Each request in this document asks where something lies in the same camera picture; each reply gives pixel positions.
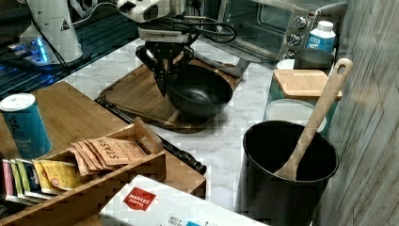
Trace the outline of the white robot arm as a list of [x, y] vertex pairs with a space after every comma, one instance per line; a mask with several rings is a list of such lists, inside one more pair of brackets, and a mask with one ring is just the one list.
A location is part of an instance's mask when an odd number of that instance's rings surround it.
[[138, 35], [145, 41], [136, 56], [153, 72], [163, 96], [178, 73], [193, 58], [190, 45], [199, 34], [184, 26], [186, 0], [118, 0], [118, 11], [138, 24]]

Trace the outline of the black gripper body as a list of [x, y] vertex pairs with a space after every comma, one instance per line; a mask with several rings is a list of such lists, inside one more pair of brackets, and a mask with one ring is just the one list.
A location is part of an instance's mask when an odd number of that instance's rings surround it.
[[194, 51], [184, 43], [146, 41], [136, 48], [136, 56], [154, 72], [158, 59], [166, 59], [168, 62], [180, 60], [182, 68], [185, 67], [194, 57]]

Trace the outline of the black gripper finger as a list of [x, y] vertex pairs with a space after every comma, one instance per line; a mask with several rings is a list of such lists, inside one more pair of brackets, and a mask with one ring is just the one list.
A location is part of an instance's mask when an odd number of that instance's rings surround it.
[[163, 96], [166, 95], [167, 66], [168, 61], [166, 59], [158, 59], [153, 72], [157, 87]]
[[182, 68], [182, 62], [180, 60], [176, 62], [170, 60], [168, 62], [168, 71], [169, 71], [168, 81], [170, 83], [174, 82], [179, 77], [181, 68]]

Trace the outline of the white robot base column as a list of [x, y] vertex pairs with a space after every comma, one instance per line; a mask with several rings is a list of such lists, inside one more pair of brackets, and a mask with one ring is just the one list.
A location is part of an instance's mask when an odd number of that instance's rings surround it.
[[38, 52], [26, 58], [38, 66], [73, 62], [83, 55], [72, 25], [67, 0], [25, 0], [32, 15], [31, 25], [20, 36], [34, 43]]

